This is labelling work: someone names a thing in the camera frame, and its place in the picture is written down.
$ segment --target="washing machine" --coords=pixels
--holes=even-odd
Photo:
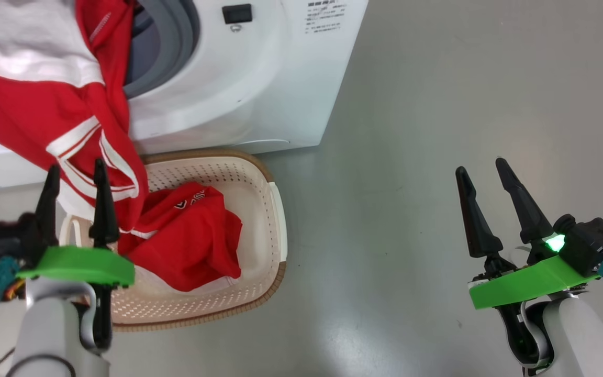
[[[130,138],[141,154],[318,145],[368,0],[139,0]],[[45,172],[0,145],[0,187]]]

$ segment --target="plastic laundry basket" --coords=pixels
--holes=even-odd
[[[199,289],[203,293],[181,293],[137,267],[134,285],[113,293],[114,330],[144,331],[202,324],[265,303],[283,279],[287,257],[283,205],[268,170],[255,157],[232,150],[172,152],[144,157],[143,161],[151,191],[194,181],[223,193],[225,207],[243,223],[237,249],[241,277],[217,291]],[[89,225],[88,220],[67,217],[60,231],[60,242],[68,243],[70,230],[74,229],[76,244],[90,246]]]

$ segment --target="led light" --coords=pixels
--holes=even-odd
[[[564,234],[558,234],[557,236],[548,239],[546,245],[550,250],[553,250],[556,253],[560,252],[562,246],[564,246]]]

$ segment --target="red and white jersey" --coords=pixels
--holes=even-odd
[[[132,7],[129,0],[0,0],[0,144],[42,169],[59,164],[59,201],[86,219],[94,213],[94,161],[102,158],[124,231],[148,195],[122,91]]]
[[[225,209],[222,193],[190,182],[150,193],[138,224],[120,237],[118,252],[173,289],[189,292],[223,276],[241,276],[240,237],[241,220]]]

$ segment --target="floor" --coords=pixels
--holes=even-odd
[[[117,334],[111,375],[521,375],[497,312],[472,308],[483,263],[454,180],[467,167],[523,261],[499,156],[551,222],[603,217],[603,2],[374,0],[323,143],[261,156],[287,215],[281,288],[236,317]],[[0,217],[36,195],[0,191]],[[0,355],[21,310],[0,307]]]

